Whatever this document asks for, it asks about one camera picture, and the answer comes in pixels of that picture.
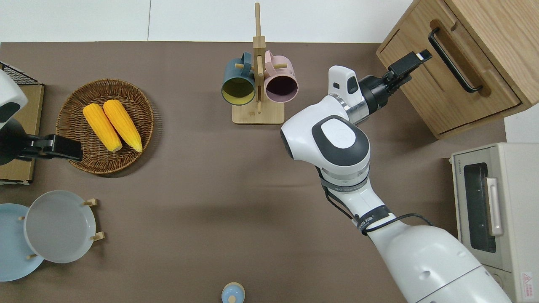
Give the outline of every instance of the brown tablecloth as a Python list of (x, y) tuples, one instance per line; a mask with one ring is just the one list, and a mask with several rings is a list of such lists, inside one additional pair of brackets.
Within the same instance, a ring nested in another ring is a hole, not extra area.
[[(286, 119), (327, 93), (328, 69), (359, 78), (385, 69), (377, 44), (268, 43), (300, 85)], [(249, 43), (2, 43), (0, 60), (45, 83), (41, 134), (78, 87), (117, 78), (156, 109), (153, 141), (112, 177), (63, 160), (36, 163), (34, 183), (0, 187), (0, 203), (29, 206), (55, 189), (95, 197), (99, 230), (70, 264), (43, 264), (0, 283), (9, 302), (220, 302), (240, 282), (248, 302), (404, 302), (374, 245), (325, 199), (315, 168), (292, 161), (279, 126), (235, 125), (220, 96), (224, 66)], [(503, 121), (437, 141), (401, 92), (361, 124), (374, 190), (398, 215), (417, 212), (456, 235), (452, 152), (505, 141)], [(406, 221), (417, 223), (414, 219)]]

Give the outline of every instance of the oven handle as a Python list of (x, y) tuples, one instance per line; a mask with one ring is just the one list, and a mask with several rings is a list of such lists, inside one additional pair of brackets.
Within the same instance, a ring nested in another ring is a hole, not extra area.
[(488, 231), (491, 236), (499, 236), (503, 234), (503, 229), (498, 199), (498, 180), (496, 178), (483, 178), (483, 180), (486, 186)]

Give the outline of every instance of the toaster oven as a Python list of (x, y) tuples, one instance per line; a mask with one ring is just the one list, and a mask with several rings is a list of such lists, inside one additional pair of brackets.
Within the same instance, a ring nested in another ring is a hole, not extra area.
[(539, 143), (452, 154), (459, 240), (515, 303), (539, 302)]

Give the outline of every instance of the white wall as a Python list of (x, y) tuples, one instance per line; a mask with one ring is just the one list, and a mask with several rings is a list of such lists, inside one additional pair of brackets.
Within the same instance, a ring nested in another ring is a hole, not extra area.
[(539, 106), (511, 115), (504, 120), (507, 142), (539, 143)]
[[(254, 0), (1, 0), (0, 42), (245, 41)], [(268, 42), (379, 43), (412, 0), (259, 0)]]

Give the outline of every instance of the white plate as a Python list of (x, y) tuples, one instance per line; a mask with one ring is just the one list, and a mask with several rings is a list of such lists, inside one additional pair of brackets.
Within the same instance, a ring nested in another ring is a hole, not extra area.
[(30, 248), (45, 260), (73, 262), (90, 249), (95, 218), (84, 200), (65, 190), (49, 191), (30, 206), (24, 236)]
[(33, 254), (24, 240), (24, 222), (19, 220), (26, 212), (23, 205), (0, 204), (0, 282), (20, 279), (43, 262), (40, 256), (26, 258)]

